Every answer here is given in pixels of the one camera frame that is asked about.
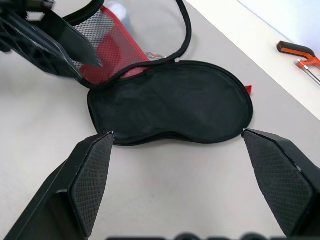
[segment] orange tool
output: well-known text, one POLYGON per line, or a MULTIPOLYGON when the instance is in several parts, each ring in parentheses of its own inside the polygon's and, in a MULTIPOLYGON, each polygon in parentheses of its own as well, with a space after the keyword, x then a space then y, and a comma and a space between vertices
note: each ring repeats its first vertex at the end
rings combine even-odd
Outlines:
POLYGON ((314 51, 312 51, 308 47, 296 45, 285 41, 279 42, 276 47, 280 53, 291 54, 306 58, 307 60, 299 59, 296 65, 302 70, 305 70, 307 73, 309 73, 312 77, 314 77, 317 80, 318 84, 320 84, 320 79, 316 75, 314 75, 308 67, 316 66, 320 68, 320 60, 316 57, 314 51))

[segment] mesh pocket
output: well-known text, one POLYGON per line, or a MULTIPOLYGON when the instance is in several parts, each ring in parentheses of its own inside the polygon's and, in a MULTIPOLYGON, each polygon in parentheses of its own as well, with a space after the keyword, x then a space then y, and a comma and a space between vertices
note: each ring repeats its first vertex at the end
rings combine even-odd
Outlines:
MULTIPOLYGON (((104 6, 75 28, 91 42, 103 64, 102 67, 94 67, 75 62, 82 76, 91 84, 105 83, 124 68, 149 60, 121 21, 104 6)), ((141 67, 133 69, 125 77, 143 70, 141 67)))

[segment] table surface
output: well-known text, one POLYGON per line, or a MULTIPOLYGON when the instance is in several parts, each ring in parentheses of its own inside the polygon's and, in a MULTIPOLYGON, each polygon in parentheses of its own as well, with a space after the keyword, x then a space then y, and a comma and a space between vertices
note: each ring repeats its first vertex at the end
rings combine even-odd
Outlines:
MULTIPOLYGON (((193 37, 183 58, 218 65, 244 85, 253 85, 250 128, 292 140, 320 166, 319 120, 199 12, 189 4, 187 8, 193 37)), ((76 81, 45 74, 17 54, 1 54, 0 69, 3 238, 47 176, 96 131, 87 107, 88 90, 76 81)), ((202 238, 238 238, 247 232, 283 235, 240 136, 212 145, 162 140, 113 147, 90 239, 173 238, 181 232, 202 238)))
POLYGON ((315 55, 320 55, 320 25, 305 24, 320 20, 317 14, 320 9, 318 0, 268 0, 262 4, 255 0, 238 2, 294 44, 307 46, 315 55))
MULTIPOLYGON (((294 64, 300 57, 279 53, 276 48, 279 41, 288 39, 237 0, 187 1, 320 120, 320 86, 294 64)), ((299 19, 297 11, 290 11, 290 17, 299 19)), ((320 78, 320 69, 310 70, 320 78)))

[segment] orange handle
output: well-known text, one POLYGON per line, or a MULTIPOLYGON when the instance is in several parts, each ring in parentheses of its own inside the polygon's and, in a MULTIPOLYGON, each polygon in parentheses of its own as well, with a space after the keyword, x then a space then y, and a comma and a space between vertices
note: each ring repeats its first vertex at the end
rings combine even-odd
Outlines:
POLYGON ((304 66, 318 66, 320 67, 320 60, 316 57, 314 51, 310 48, 293 44, 290 42, 280 41, 277 45, 277 49, 280 53, 291 54, 306 58, 305 61, 300 61, 298 66, 303 68, 304 66))

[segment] robotic arm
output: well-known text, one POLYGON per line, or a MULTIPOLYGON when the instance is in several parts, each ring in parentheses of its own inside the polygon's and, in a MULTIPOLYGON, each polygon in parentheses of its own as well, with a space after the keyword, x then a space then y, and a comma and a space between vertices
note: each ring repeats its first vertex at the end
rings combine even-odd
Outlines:
MULTIPOLYGON (((242 137, 259 188, 288 240, 319 240, 319 168, 291 141, 278 135, 245 129, 242 137)), ((52 240, 88 240, 105 192, 113 141, 113 132, 107 132, 80 142, 46 179, 5 240, 43 240, 49 239, 48 233, 52 240)), ((107 239, 166 240, 162 237, 107 239)), ((201 239, 182 234, 175 240, 201 239)), ((267 238, 247 234, 242 240, 267 238)))
POLYGON ((63 19, 52 11, 54 0, 0 0, 0 51, 14 50, 46 73, 82 78, 76 62, 95 67, 102 63, 88 39, 73 26, 90 18, 102 4, 93 0, 63 19), (44 17, 30 21, 28 12, 44 13, 44 17))

